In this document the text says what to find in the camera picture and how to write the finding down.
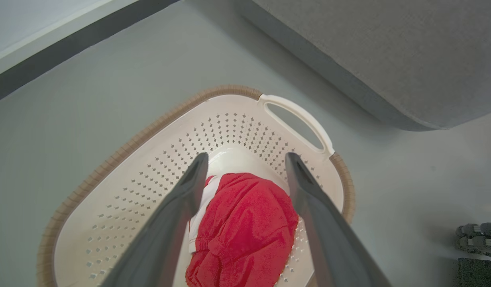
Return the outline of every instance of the gray sofa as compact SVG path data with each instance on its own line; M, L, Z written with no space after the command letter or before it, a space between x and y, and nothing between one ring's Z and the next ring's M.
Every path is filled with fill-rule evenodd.
M448 129L491 112L491 0L237 0L381 121Z

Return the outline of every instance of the baseboard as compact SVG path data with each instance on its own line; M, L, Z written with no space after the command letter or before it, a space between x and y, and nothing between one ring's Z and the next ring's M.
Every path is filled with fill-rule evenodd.
M101 0L0 52L0 100L177 0Z

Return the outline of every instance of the white baseboard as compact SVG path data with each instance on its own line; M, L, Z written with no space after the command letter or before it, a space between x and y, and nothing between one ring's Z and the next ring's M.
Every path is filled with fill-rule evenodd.
M0 51L0 73L137 0L100 0Z

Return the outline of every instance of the gray floor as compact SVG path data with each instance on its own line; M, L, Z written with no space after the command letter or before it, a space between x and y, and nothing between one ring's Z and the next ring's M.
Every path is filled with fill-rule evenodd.
M58 204L136 132L196 92L242 84L293 100L352 173L352 225L394 286L451 286L454 228L491 221L491 114L449 131L378 122L245 22L185 1L90 47L0 101L0 287L35 285Z

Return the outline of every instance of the basket hole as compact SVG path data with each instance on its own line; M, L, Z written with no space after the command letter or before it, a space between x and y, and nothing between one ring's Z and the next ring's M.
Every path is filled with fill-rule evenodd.
M295 132L300 134L300 136L305 138L317 149L324 148L318 137L311 130L311 128L308 127L308 125L306 125L306 123L303 122L299 117L295 116L293 113L287 111L286 109L283 109L282 107L273 104L267 104L267 107L271 112L273 112L282 121L284 121L286 125L294 129Z

